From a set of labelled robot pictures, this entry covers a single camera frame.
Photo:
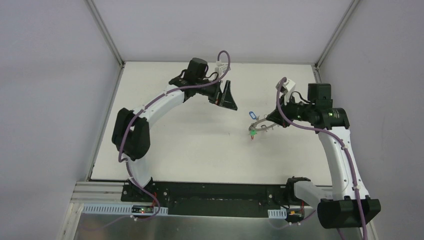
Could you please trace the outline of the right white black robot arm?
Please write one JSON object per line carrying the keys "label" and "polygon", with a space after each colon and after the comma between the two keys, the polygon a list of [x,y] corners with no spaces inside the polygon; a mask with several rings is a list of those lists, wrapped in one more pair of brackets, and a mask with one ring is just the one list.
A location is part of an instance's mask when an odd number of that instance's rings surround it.
{"label": "right white black robot arm", "polygon": [[310,83],[307,101],[296,102],[294,85],[280,81],[276,86],[276,108],[266,119],[284,128],[294,126],[313,131],[324,149],[330,171],[332,193],[326,194],[306,177],[286,182],[283,199],[290,205],[300,201],[313,207],[325,229],[362,228],[381,211],[365,187],[350,150],[351,131],[346,111],[335,108],[328,83]]}

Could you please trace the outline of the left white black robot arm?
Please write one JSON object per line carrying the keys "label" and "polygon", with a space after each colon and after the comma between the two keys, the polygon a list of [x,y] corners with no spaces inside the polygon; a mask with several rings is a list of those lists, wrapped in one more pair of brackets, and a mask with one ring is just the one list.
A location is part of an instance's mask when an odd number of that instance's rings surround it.
{"label": "left white black robot arm", "polygon": [[196,94],[206,96],[211,104],[221,108],[238,109],[231,93],[230,80],[221,88],[229,66],[219,64],[214,80],[207,76],[208,69],[205,60],[194,57],[187,68],[172,78],[165,90],[149,103],[136,109],[122,108],[118,111],[111,141],[118,150],[118,161],[125,163],[129,181],[135,185],[133,195],[140,202],[149,201],[153,195],[153,189],[148,185],[153,177],[146,155],[151,146],[150,129],[161,117]]}

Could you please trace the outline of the blue key tag with key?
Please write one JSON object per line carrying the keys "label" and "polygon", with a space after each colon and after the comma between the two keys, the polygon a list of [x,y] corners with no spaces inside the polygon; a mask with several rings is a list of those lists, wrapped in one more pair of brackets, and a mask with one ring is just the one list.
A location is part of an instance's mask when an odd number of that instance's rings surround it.
{"label": "blue key tag with key", "polygon": [[258,117],[256,116],[256,114],[253,111],[249,112],[249,116],[253,119],[253,120],[257,120]]}

